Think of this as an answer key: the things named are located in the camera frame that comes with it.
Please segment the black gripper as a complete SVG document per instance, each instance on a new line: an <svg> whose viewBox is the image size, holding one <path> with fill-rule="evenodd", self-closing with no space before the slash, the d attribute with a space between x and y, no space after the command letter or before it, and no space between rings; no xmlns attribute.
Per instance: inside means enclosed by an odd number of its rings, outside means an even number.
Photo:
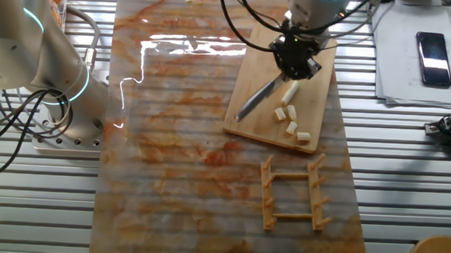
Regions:
<svg viewBox="0 0 451 253"><path fill-rule="evenodd" d="M321 48L315 40L302 40L291 34L281 34L271 44L277 68L281 71L278 78L282 82L311 79L321 65L313 59Z"/></svg>

